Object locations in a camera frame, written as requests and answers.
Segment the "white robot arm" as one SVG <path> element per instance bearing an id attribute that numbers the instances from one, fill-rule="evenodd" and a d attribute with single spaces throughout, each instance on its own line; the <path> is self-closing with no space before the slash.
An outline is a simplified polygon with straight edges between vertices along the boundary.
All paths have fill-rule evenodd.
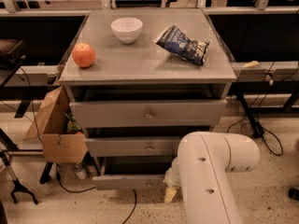
<path id="1" fill-rule="evenodd" d="M 248 172 L 260 161 L 251 138 L 236 133 L 194 132 L 184 136 L 166 171 L 164 200 L 181 190 L 188 224 L 243 224 L 228 172 Z"/>

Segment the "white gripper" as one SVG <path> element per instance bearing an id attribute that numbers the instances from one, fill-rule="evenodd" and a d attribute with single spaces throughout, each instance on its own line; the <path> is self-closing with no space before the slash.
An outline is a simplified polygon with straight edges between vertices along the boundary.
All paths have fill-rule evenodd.
<path id="1" fill-rule="evenodd" d="M 164 202 L 171 203 L 180 188 L 178 158 L 172 160 L 171 167 L 165 172 L 164 183 L 168 186 L 165 188 Z"/>

